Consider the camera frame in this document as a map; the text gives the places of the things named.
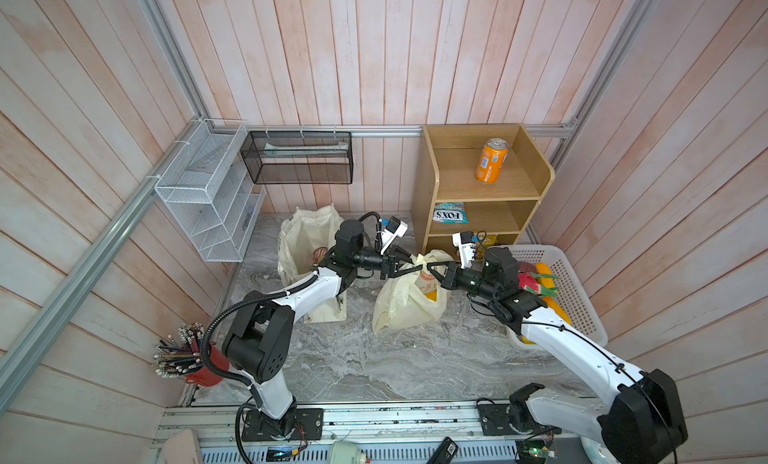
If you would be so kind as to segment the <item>orange-print plastic grocery bag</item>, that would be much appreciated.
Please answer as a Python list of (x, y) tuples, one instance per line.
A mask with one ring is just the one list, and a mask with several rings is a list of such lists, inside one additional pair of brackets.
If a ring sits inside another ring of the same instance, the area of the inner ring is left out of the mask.
[(380, 290), (374, 307), (373, 332), (379, 334), (385, 328), (402, 330), (437, 322), (446, 311), (451, 292), (440, 286), (427, 271), (427, 265), (452, 260), (442, 250), (412, 256), (405, 269), (413, 268), (415, 272), (387, 280)]

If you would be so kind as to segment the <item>cream canvas tote bag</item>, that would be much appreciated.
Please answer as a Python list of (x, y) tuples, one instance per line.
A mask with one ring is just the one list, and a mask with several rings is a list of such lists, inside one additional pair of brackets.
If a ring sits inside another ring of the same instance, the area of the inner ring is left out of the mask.
[[(322, 260), (318, 250), (330, 250), (343, 219), (333, 205), (316, 211), (297, 209), (284, 221), (278, 235), (278, 274), (284, 287), (311, 276)], [(307, 317), (311, 323), (341, 322), (347, 318), (347, 292), (319, 301), (316, 305), (299, 304), (296, 320)]]

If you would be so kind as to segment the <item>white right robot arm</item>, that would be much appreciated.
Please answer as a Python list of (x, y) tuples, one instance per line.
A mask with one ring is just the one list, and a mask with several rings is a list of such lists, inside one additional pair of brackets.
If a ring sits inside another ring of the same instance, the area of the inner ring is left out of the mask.
[(621, 463), (660, 463), (677, 455), (688, 432), (675, 381), (609, 353), (562, 319), (544, 299), (553, 290), (521, 272), (509, 249), (487, 250), (479, 271), (454, 261), (426, 268), (442, 288), (478, 298), (500, 323), (554, 356), (593, 391), (591, 398), (575, 398), (538, 383), (518, 389), (507, 411), (515, 432), (560, 428), (604, 445)]

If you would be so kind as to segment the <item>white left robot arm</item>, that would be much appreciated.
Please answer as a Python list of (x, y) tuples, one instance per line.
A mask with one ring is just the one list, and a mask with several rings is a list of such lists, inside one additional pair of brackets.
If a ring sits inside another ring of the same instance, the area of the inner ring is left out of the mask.
[(377, 273), (382, 280), (416, 272), (405, 266), (410, 255), (394, 244), (407, 229), (396, 217), (380, 218), (373, 244), (368, 245), (363, 218), (343, 221), (334, 245), (308, 276), (278, 292), (246, 297), (213, 318), (199, 344), (205, 369), (244, 385), (269, 423), (287, 426), (296, 399), (282, 367), (295, 322), (346, 291), (360, 270)]

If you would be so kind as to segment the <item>pink dragon fruit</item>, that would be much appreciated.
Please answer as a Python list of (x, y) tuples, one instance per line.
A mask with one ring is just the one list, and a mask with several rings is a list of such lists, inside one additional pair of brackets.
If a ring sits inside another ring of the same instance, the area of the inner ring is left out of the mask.
[(521, 290), (536, 296), (555, 298), (559, 288), (555, 286), (557, 276), (538, 273), (519, 273), (518, 283)]

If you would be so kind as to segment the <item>Fox's candy bag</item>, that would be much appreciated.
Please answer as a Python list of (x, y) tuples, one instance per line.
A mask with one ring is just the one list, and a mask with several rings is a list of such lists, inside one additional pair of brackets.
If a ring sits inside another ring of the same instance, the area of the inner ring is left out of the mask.
[(441, 224), (468, 224), (464, 203), (438, 203), (433, 210), (433, 221)]

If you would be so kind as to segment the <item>white plastic basket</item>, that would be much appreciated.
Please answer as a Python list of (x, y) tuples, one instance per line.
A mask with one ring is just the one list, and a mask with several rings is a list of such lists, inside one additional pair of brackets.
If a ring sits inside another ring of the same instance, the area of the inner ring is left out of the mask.
[(608, 336), (589, 297), (581, 285), (565, 253), (551, 245), (507, 245), (512, 256), (520, 262), (545, 264), (558, 277), (559, 288), (555, 302), (572, 321), (575, 329), (595, 343), (606, 346)]

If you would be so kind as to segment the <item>wooden three-tier shelf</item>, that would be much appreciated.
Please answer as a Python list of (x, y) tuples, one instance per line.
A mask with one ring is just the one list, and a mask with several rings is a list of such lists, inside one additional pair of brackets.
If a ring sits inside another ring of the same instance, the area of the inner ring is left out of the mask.
[[(482, 148), (492, 138), (509, 144), (495, 183), (475, 178)], [(522, 124), (426, 125), (422, 128), (411, 217), (417, 252), (455, 253), (452, 235), (486, 231), (502, 245), (517, 243), (549, 188), (555, 170)], [(438, 203), (464, 203), (468, 224), (433, 221)]]

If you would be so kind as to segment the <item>orange soda can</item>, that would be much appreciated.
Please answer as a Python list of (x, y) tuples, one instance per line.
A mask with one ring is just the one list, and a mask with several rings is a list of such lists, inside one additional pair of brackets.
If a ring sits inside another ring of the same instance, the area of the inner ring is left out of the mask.
[(495, 183), (501, 173), (503, 164), (509, 152), (509, 144), (500, 138), (486, 142), (475, 172), (475, 178), (486, 184)]

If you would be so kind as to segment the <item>black handheld device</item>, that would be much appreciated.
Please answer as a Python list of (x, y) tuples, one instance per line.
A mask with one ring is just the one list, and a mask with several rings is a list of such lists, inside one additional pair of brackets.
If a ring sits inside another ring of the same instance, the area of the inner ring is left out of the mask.
[(427, 464), (451, 464), (458, 451), (458, 444), (450, 437), (445, 437), (430, 456)]

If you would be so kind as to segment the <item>white round object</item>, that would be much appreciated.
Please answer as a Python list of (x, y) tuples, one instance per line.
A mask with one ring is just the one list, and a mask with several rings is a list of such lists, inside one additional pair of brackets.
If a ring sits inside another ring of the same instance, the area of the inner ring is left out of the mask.
[(366, 453), (355, 443), (337, 441), (332, 444), (328, 456), (329, 464), (368, 464)]

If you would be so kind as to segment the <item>red pen cup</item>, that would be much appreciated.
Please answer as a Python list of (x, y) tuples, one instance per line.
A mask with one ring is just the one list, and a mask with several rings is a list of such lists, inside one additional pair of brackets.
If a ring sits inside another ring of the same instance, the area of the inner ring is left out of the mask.
[(199, 323), (182, 324), (178, 335), (167, 335), (156, 345), (155, 373), (165, 379), (183, 379), (186, 384), (213, 387), (223, 378), (207, 368), (201, 358), (204, 327)]

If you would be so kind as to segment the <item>black mesh wall basket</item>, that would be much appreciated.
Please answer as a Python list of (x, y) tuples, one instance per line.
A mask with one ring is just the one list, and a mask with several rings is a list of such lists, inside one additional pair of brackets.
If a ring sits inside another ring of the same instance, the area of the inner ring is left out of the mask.
[(240, 156), (256, 185), (350, 185), (352, 136), (339, 131), (250, 131)]

